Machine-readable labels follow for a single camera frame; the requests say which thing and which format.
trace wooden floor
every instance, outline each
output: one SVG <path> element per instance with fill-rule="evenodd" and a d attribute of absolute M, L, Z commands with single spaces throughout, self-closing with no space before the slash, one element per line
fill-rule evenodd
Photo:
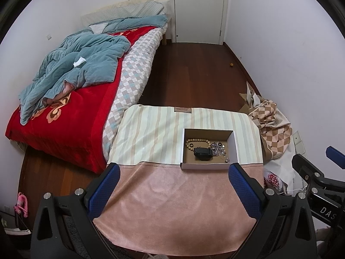
<path fill-rule="evenodd" d="M 247 79 L 244 68 L 226 46 L 168 44 L 157 50 L 139 104 L 238 111 L 244 104 L 239 93 L 246 92 Z M 68 195 L 85 188 L 95 177 L 90 171 L 29 147 L 19 182 L 19 191 L 28 197 L 29 225 L 33 226 L 45 192 Z"/>

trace door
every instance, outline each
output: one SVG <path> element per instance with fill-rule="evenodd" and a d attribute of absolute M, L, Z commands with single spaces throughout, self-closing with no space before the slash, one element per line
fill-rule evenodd
<path fill-rule="evenodd" d="M 176 42 L 219 44 L 224 0 L 175 0 Z"/>

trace silver bolt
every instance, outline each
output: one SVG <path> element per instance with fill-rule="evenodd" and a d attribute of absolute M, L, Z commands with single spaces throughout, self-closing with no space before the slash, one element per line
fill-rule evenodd
<path fill-rule="evenodd" d="M 74 193 L 77 195 L 77 196 L 80 196 L 84 193 L 84 189 L 83 188 L 78 188 L 74 191 Z"/>
<path fill-rule="evenodd" d="M 305 199 L 305 193 L 300 192 L 298 193 L 298 196 L 300 197 L 300 199 Z"/>
<path fill-rule="evenodd" d="M 43 198 L 44 199 L 49 199 L 51 197 L 51 193 L 45 193 L 44 195 L 43 195 Z"/>
<path fill-rule="evenodd" d="M 266 189 L 266 194 L 269 196 L 273 196 L 274 195 L 273 189 L 271 189 L 271 188 Z"/>

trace white cable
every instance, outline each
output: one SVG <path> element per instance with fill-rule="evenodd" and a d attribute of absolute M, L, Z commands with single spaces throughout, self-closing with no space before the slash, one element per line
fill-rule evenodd
<path fill-rule="evenodd" d="M 281 194 L 283 194 L 283 193 L 287 193 L 287 192 L 293 192 L 293 191 L 297 191 L 297 190 L 304 191 L 304 189 L 305 189 L 306 187 L 308 187 L 308 185 L 307 185 L 307 186 L 305 186 L 303 189 L 295 189 L 295 190 L 292 190 L 292 191 L 284 191 L 284 192 L 279 193 L 279 194 L 277 194 L 277 195 L 281 195 Z"/>

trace bed leg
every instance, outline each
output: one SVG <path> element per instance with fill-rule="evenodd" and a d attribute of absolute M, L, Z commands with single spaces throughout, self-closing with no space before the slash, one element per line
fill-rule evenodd
<path fill-rule="evenodd" d="M 162 45 L 163 45 L 163 46 L 166 46 L 166 45 L 167 45 L 167 38 L 166 38 L 165 34 L 163 35 Z"/>

